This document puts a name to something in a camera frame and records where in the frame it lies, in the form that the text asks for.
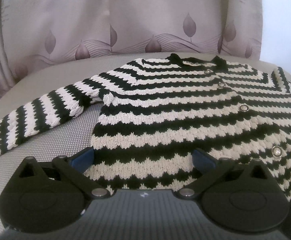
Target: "silver button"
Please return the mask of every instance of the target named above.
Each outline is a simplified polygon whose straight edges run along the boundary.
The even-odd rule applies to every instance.
[[[191,197],[195,194],[195,191],[190,188],[182,188],[179,190],[180,195],[184,197]]]
[[[67,157],[67,155],[59,155],[58,158],[65,159],[65,158],[68,158],[68,157]]]
[[[282,155],[282,149],[280,146],[273,146],[271,151],[272,151],[272,155],[276,158],[280,158]]]
[[[95,188],[91,193],[95,197],[103,197],[108,193],[108,191],[105,188]]]
[[[247,112],[249,110],[249,107],[247,105],[241,105],[239,109],[241,112]]]
[[[228,161],[228,160],[230,160],[230,158],[227,158],[227,157],[221,157],[221,158],[219,158],[219,161]]]

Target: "black and white striped sweater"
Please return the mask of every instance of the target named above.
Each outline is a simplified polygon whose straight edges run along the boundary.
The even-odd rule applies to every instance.
[[[136,59],[52,91],[0,120],[0,155],[101,101],[86,176],[115,188],[180,189],[200,176],[191,152],[260,158],[291,200],[291,81],[219,57]],[[240,107],[247,105],[248,111]],[[273,146],[283,155],[274,158]]]

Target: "cardigan button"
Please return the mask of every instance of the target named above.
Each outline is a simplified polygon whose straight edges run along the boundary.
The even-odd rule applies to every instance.
[[[239,109],[241,112],[247,112],[249,110],[249,107],[247,105],[241,105]]]
[[[282,149],[280,146],[273,146],[271,151],[275,158],[280,158],[282,156]]]

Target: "knitted sweater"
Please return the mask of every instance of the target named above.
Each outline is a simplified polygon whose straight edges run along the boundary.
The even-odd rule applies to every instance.
[[[109,190],[178,190],[200,176],[191,159],[199,147],[217,159],[261,159],[291,200],[291,81],[281,68],[270,75],[219,57],[136,59],[5,116],[0,155],[97,101],[95,162],[85,175]]]

